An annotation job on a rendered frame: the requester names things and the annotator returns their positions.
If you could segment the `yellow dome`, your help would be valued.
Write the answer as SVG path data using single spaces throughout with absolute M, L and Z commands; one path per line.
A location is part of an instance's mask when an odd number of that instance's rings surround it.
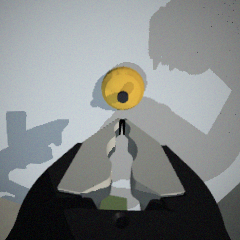
M 101 89 L 108 105 L 118 110 L 128 110 L 141 101 L 144 82 L 137 71 L 123 66 L 114 68 L 105 75 Z

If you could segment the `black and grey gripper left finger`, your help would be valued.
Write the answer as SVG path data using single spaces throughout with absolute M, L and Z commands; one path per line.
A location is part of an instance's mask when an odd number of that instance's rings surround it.
M 118 118 L 82 143 L 75 144 L 35 181 L 19 209 L 5 240 L 20 240 L 36 223 L 56 212 L 80 208 L 84 197 L 100 209 L 111 193 L 112 162 L 116 138 L 121 135 Z M 116 134 L 115 134 L 116 133 Z

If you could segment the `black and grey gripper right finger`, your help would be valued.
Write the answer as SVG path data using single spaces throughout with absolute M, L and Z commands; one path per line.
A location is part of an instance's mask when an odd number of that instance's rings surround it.
M 216 240 L 231 240 L 220 209 L 202 179 L 167 145 L 162 145 L 128 119 L 122 119 L 123 135 L 133 157 L 131 194 L 145 210 L 159 199 L 162 210 L 185 215 L 206 228 Z

